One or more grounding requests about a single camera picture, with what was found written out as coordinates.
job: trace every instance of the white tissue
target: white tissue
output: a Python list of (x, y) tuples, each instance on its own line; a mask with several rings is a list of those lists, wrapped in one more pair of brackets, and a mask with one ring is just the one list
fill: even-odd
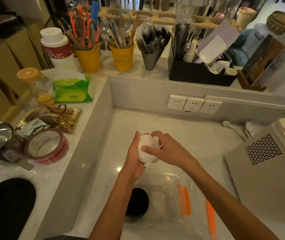
[(155, 149), (160, 149), (158, 144), (158, 137), (152, 137), (151, 135), (142, 135), (140, 136), (139, 144), (138, 144), (138, 156), (139, 161), (143, 162), (145, 167), (152, 165), (158, 161), (157, 157), (153, 155), (149, 155), (141, 150), (142, 146), (150, 146)]

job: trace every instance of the tape roll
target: tape roll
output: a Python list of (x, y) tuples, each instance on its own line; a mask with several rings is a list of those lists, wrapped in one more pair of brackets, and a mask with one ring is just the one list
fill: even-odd
[(25, 146), (25, 155), (38, 164), (58, 162), (69, 149), (67, 138), (56, 129), (44, 129), (36, 133)]

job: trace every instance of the white electrical socket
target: white electrical socket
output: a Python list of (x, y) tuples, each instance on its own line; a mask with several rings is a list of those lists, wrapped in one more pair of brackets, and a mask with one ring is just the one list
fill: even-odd
[(187, 101), (187, 96), (171, 94), (167, 108), (169, 109), (182, 109)]
[(222, 102), (205, 100), (199, 112), (214, 114), (219, 109)]
[(199, 112), (203, 103), (204, 103), (204, 99), (201, 97), (188, 96), (187, 101), (183, 107), (183, 110), (191, 111), (191, 112)]

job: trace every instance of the yellow cup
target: yellow cup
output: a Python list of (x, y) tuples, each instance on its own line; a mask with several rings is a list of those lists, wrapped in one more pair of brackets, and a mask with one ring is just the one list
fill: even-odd
[(95, 73), (100, 70), (99, 50), (100, 43), (98, 43), (92, 50), (73, 50), (84, 72)]
[(130, 70), (132, 68), (133, 50), (136, 47), (136, 42), (133, 41), (132, 47), (128, 49), (118, 49), (115, 42), (111, 46), (108, 44), (108, 46), (111, 49), (116, 69), (123, 72)]

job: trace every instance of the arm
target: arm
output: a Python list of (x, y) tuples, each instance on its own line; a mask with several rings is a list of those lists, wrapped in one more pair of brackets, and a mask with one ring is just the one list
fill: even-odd
[(138, 160), (139, 139), (140, 133), (137, 131), (128, 149), (125, 164), (93, 227), (89, 240), (115, 240), (120, 238), (133, 186), (145, 169), (143, 163)]
[(142, 151), (184, 170), (196, 183), (236, 240), (279, 240), (269, 228), (214, 180), (200, 163), (169, 134), (151, 133), (159, 138), (160, 150), (142, 146)]

